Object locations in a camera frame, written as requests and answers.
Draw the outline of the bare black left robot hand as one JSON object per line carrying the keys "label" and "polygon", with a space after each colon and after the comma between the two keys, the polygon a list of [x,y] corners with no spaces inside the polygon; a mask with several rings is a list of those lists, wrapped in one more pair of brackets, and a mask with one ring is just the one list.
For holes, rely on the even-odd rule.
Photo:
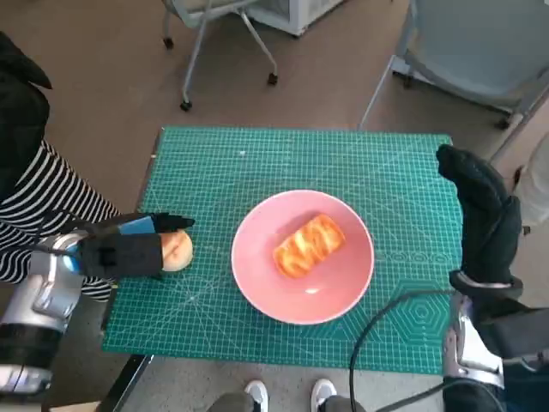
{"label": "bare black left robot hand", "polygon": [[117,215],[112,218],[91,224],[87,231],[92,234],[121,233],[133,235],[142,233],[172,233],[179,229],[192,227],[195,220],[189,217],[167,212],[135,212]]}

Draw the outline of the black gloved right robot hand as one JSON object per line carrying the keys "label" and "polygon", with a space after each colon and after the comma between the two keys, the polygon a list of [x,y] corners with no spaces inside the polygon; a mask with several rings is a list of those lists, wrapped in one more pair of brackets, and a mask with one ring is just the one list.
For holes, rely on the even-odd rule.
{"label": "black gloved right robot hand", "polygon": [[487,161],[448,144],[436,153],[439,174],[452,182],[462,208],[461,273],[478,284],[510,284],[522,218],[519,199]]}

